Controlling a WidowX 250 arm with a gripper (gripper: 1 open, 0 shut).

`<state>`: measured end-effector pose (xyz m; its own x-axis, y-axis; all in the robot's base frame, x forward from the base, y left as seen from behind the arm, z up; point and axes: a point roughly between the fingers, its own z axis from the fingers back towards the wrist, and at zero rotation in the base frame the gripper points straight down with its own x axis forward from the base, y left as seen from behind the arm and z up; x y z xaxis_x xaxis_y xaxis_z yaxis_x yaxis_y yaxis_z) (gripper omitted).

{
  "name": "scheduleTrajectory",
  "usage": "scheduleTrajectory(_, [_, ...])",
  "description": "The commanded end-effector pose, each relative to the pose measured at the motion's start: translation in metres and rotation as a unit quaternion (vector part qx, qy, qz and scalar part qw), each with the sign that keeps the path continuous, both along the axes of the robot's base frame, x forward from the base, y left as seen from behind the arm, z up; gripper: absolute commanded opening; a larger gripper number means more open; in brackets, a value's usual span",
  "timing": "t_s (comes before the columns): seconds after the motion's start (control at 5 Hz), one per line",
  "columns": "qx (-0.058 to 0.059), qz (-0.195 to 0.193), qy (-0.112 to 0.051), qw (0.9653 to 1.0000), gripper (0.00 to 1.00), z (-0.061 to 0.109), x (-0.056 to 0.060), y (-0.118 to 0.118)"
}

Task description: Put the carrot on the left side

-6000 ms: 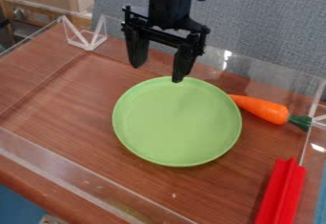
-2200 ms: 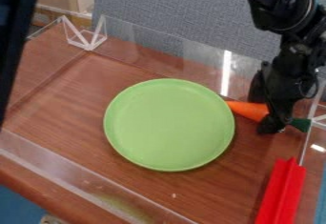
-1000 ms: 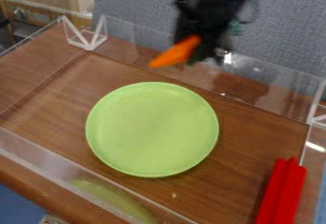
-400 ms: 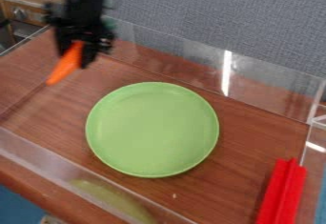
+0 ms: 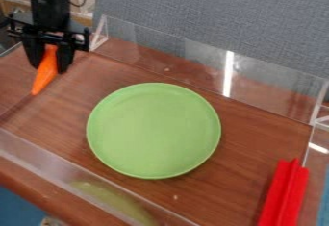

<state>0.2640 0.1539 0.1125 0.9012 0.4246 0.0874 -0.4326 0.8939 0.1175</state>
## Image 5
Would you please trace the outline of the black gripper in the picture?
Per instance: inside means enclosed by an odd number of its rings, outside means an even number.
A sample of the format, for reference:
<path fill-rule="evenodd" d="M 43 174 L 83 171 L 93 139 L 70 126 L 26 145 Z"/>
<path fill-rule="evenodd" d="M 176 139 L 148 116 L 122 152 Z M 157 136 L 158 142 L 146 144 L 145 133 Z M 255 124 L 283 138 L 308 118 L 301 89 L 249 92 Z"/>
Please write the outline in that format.
<path fill-rule="evenodd" d="M 19 38 L 30 64 L 39 68 L 46 45 L 58 45 L 58 73 L 69 70 L 75 49 L 89 50 L 90 30 L 71 20 L 71 0 L 30 0 L 31 11 L 10 14 L 10 35 Z"/>

